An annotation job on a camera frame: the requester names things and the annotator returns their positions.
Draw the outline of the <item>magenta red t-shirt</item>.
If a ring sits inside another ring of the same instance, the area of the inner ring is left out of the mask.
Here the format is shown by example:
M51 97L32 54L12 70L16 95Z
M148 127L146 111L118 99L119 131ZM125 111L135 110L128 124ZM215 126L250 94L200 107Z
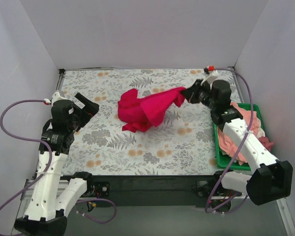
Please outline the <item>magenta red t-shirt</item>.
M180 107L184 103L185 98L181 95L184 89L173 88L143 98L138 97L135 88L122 94L118 102L118 118L126 123L122 131L146 132L153 126L158 127L172 104Z

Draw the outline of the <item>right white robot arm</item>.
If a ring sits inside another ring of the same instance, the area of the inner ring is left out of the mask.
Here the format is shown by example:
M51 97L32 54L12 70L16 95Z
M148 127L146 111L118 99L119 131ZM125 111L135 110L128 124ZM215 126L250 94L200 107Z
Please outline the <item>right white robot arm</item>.
M231 105L230 84L216 80L212 85L197 80L190 88L181 91L189 103L202 103L210 108L213 123L235 143L238 152L246 158L251 176L225 169L215 174L210 195L224 195L229 190L243 193L260 206L290 196L293 167L271 154L250 132L240 112Z

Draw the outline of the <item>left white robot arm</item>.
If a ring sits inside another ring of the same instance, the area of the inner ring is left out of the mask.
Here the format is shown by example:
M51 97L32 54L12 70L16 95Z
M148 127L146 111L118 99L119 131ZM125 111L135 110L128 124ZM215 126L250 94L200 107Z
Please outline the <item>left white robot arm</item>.
M42 128L37 176L24 216L16 219L14 228L27 236L62 236L67 216L78 199L91 196L95 185L88 172L75 173L68 186L58 195L62 168L74 142L74 134L99 111L99 105L77 93L78 107L59 91L51 99L51 119Z

